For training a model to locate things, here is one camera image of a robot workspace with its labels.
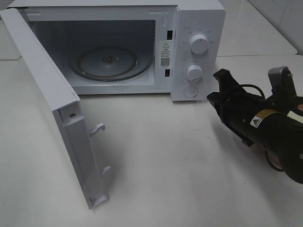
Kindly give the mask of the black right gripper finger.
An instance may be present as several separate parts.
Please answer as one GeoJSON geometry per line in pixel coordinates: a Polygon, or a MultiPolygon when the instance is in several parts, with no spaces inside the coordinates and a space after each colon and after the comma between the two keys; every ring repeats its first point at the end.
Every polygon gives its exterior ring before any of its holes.
{"type": "Polygon", "coordinates": [[[219,116],[223,116],[224,111],[224,101],[221,97],[221,92],[212,92],[209,94],[206,99],[212,105],[212,107],[216,110],[219,116]]]}
{"type": "Polygon", "coordinates": [[[241,85],[232,77],[229,70],[220,69],[213,76],[219,83],[219,93],[221,95],[230,95],[246,92],[241,87],[241,85]]]}

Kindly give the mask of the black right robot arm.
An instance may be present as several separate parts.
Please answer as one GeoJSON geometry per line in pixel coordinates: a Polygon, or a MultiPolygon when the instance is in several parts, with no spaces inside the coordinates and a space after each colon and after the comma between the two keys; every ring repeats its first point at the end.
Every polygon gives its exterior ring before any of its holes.
{"type": "Polygon", "coordinates": [[[226,69],[214,74],[219,91],[206,98],[214,107],[221,122],[241,138],[247,146],[258,144],[265,153],[274,154],[281,167],[297,183],[303,182],[303,124],[291,118],[293,112],[302,116],[299,105],[303,98],[296,94],[293,76],[287,66],[268,71],[272,95],[265,98],[245,90],[226,69]]]}

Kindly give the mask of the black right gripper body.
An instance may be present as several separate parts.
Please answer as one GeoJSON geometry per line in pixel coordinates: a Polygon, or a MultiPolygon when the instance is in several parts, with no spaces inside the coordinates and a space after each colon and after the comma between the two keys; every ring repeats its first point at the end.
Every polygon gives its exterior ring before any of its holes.
{"type": "Polygon", "coordinates": [[[234,132],[244,144],[267,145],[265,128],[256,127],[253,118],[265,109],[267,101],[246,91],[216,93],[216,111],[222,123],[234,132]]]}

